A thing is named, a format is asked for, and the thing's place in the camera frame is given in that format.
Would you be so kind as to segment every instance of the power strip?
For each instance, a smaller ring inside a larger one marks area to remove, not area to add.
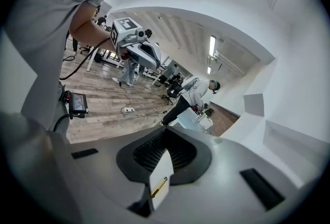
[[[135,112],[134,108],[124,108],[125,114],[128,114],[129,112]]]

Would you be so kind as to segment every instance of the ceiling light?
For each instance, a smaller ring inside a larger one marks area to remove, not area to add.
[[[210,56],[213,56],[215,50],[216,38],[214,36],[210,37]]]

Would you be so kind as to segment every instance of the person in white jacket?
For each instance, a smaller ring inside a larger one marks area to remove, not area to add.
[[[198,106],[199,110],[203,109],[202,97],[207,92],[207,89],[218,90],[220,83],[215,80],[198,80],[191,85],[185,93],[183,93],[176,106],[163,118],[161,125],[168,125],[170,122],[175,120],[177,116],[183,113],[187,108]]]

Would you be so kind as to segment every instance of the wooden floor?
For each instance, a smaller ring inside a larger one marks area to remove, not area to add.
[[[72,41],[69,38],[64,57],[72,53]],[[65,77],[75,70],[85,56],[86,54],[81,55],[78,49],[74,61],[64,61],[61,77]],[[76,74],[62,81],[67,90],[86,94],[89,108],[89,113],[85,118],[74,118],[70,121],[67,132],[70,143],[117,137],[140,130],[145,117],[135,116],[132,113],[124,116],[121,113],[121,108],[129,104],[125,94],[131,101],[130,107],[133,107],[137,114],[147,115],[142,130],[156,126],[165,115],[158,115],[158,113],[171,107],[171,105],[167,105],[165,99],[161,99],[161,96],[166,94],[165,88],[159,89],[152,86],[152,79],[140,77],[133,88],[129,88],[126,83],[123,83],[122,87],[127,91],[126,93],[118,83],[111,79],[118,77],[121,70],[108,64],[94,62],[91,70],[86,72],[88,63],[89,60]]]

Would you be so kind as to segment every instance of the shoe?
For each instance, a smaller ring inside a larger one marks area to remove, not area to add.
[[[126,81],[126,84],[129,85],[130,87],[133,86],[133,84],[132,83],[129,83],[129,81]]]

